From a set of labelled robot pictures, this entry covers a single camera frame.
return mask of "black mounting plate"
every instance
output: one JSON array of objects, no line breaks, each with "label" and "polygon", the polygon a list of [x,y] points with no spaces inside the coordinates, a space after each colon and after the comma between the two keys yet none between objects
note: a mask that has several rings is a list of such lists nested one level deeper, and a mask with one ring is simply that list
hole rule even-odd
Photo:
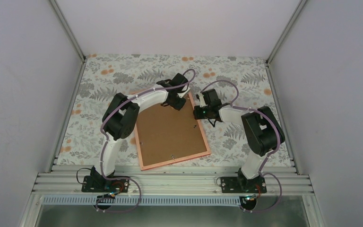
[{"label": "black mounting plate", "polygon": [[120,184],[119,183],[122,183],[123,185],[125,183],[127,183],[121,193],[126,193],[129,189],[129,180],[126,180],[126,179],[121,179],[121,180],[112,180],[110,182],[110,184],[107,184],[105,186],[105,188],[103,189],[102,187],[98,186],[95,181],[93,180],[93,177],[92,176],[85,176],[84,177],[84,181],[83,181],[83,187],[81,188],[81,191],[82,192],[115,192],[116,190],[119,189],[120,187]]},{"label": "black mounting plate", "polygon": [[245,188],[241,187],[241,184],[238,181],[238,177],[236,176],[222,176],[220,178],[222,193],[258,193],[258,189],[255,185],[259,186],[261,193],[266,193],[266,184],[265,186],[262,186],[262,184],[265,184],[265,179],[263,177],[258,177],[258,181],[253,184],[252,187]]}]

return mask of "brown board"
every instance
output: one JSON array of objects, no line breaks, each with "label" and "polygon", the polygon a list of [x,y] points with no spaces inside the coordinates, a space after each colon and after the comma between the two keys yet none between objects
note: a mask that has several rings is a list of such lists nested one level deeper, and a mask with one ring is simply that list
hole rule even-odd
[{"label": "brown board", "polygon": [[156,104],[138,114],[134,132],[141,170],[210,155],[200,120],[193,115],[191,93],[177,111]]}]

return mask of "floral pattern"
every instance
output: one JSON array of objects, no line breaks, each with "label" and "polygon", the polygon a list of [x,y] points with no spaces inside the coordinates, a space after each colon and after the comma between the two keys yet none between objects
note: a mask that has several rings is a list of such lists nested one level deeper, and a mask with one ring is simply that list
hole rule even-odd
[{"label": "floral pattern", "polygon": [[[267,105],[276,115],[264,60],[261,58],[93,54],[87,59],[58,164],[95,164],[104,142],[104,136],[100,133],[102,117],[115,94],[130,94],[149,88],[157,81],[171,79],[187,69],[197,72],[197,77],[190,84],[193,94],[199,93],[212,81],[228,80],[236,84],[240,91],[236,105],[252,108]],[[223,102],[231,101],[236,95],[235,89],[228,83],[216,83],[212,88],[216,89]],[[202,124],[212,154],[173,166],[241,166],[250,151],[244,128],[229,122],[217,122],[216,127],[212,127],[207,120],[202,120]],[[138,166],[135,144],[132,133],[121,144],[116,160],[118,165]],[[284,144],[270,157],[266,166],[290,166]]]}]

